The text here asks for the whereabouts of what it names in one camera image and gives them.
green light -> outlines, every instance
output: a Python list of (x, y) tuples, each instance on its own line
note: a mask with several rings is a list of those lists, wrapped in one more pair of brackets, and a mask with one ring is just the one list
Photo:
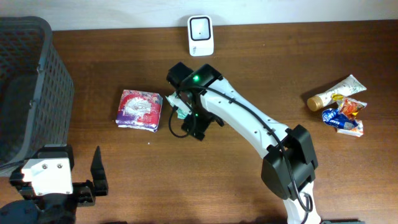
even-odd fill
[(199, 75), (195, 75), (195, 76), (193, 77), (193, 81), (194, 81), (194, 82), (199, 81), (199, 79), (200, 79), (200, 78), (199, 78)]

table surface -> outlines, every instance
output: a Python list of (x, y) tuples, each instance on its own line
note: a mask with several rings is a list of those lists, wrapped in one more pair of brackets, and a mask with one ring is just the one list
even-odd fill
[[(319, 161), (315, 205), (323, 219), (398, 220), (398, 21), (214, 27), (215, 52), (191, 57), (187, 30), (76, 30), (53, 42), (75, 84), (68, 143), (73, 181), (91, 178), (101, 146), (109, 195), (79, 208), (77, 223), (239, 223), (284, 221), (284, 205), (260, 178), (262, 160), (235, 130), (212, 124), (206, 138), (173, 137), (164, 99), (156, 133), (118, 128), (123, 90), (169, 95), (177, 62), (209, 63), (261, 111), (291, 128), (306, 127)], [(323, 124), (307, 98), (349, 74), (368, 88), (358, 115), (364, 136)], [(176, 118), (173, 127), (179, 129)], [(0, 207), (21, 197), (0, 179)]]

gray bin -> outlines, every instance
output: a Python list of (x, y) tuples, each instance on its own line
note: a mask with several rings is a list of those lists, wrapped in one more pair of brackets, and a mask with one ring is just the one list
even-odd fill
[(0, 176), (46, 144), (67, 143), (72, 79), (39, 17), (0, 18)]

blue wrapper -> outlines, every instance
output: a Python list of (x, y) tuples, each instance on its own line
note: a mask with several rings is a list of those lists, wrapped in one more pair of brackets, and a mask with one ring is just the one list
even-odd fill
[(351, 130), (358, 126), (355, 120), (350, 120), (344, 114), (339, 114), (339, 109), (327, 109), (322, 112), (323, 122), (335, 128)]

tube cap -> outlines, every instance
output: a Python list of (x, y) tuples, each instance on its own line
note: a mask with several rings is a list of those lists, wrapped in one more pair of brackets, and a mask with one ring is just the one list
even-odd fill
[(310, 110), (317, 111), (323, 108), (322, 99), (319, 96), (313, 96), (307, 100), (307, 106), (310, 108)]

